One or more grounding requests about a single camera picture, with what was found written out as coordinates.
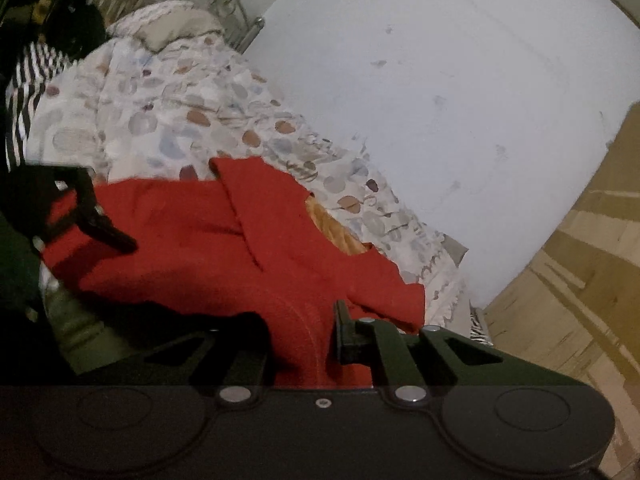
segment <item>red towel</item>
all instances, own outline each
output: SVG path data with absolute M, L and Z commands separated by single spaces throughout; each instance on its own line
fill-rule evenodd
M 119 254 L 73 227 L 46 247 L 44 262 L 69 289 L 109 300 L 153 301 L 183 314 L 257 312 L 271 333 L 280 386 L 369 386 L 366 368 L 332 362 L 335 301 L 346 300 L 354 318 L 418 330 L 423 286 L 406 285 L 376 250 L 349 256 L 326 240 L 306 212 L 309 191 L 289 174 L 260 158 L 214 161 L 217 181 L 96 187 L 114 225 L 138 241 L 135 253 Z

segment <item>silver bolt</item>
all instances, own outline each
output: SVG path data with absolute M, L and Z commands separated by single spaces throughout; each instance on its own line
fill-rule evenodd
M 33 244 L 33 247 L 35 247 L 36 251 L 38 251 L 39 253 L 44 251 L 44 242 L 42 241 L 42 238 L 40 238 L 39 236 L 34 236 L 33 239 L 31 240 L 31 243 Z
M 318 399 L 316 400 L 316 406 L 318 408 L 328 408 L 332 405 L 332 402 L 329 399 Z
M 420 386 L 400 386 L 396 390 L 396 397 L 406 402 L 418 402 L 427 396 L 427 392 Z
M 226 402 L 245 402 L 251 398 L 251 391 L 244 386 L 227 386 L 220 390 L 219 395 Z

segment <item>floral bedspread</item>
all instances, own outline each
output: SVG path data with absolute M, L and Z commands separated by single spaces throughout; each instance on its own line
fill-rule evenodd
M 28 161 L 80 164 L 106 182 L 213 179 L 211 157 L 261 156 L 395 262 L 406 282 L 424 284 L 425 324 L 446 326 L 455 307 L 469 316 L 442 234 L 396 198 L 367 153 L 316 134 L 215 33 L 157 54 L 131 36 L 110 40 L 49 84 L 26 151 Z

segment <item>striped fabric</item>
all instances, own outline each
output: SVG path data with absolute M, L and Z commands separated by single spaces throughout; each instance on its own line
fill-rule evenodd
M 487 346 L 493 346 L 491 337 L 485 332 L 482 322 L 478 314 L 478 310 L 471 307 L 471 334 L 469 338 L 476 343 L 481 343 Z
M 69 58 L 45 43 L 30 43 L 6 88 L 4 156 L 9 171 L 24 164 L 31 121 L 47 83 L 71 65 Z

